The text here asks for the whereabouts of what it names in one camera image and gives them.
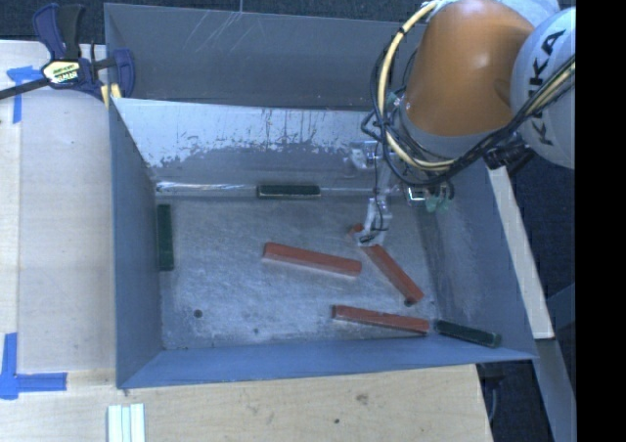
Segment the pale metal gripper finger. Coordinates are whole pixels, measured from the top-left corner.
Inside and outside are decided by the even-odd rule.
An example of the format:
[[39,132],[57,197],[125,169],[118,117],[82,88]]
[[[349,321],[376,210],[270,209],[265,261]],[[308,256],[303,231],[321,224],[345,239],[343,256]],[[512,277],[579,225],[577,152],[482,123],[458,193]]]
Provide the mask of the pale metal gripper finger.
[[385,199],[377,199],[375,204],[374,231],[383,234],[389,230],[392,213]]
[[369,199],[363,230],[359,234],[359,244],[371,244],[377,239],[377,220],[379,218],[378,203],[375,199]]

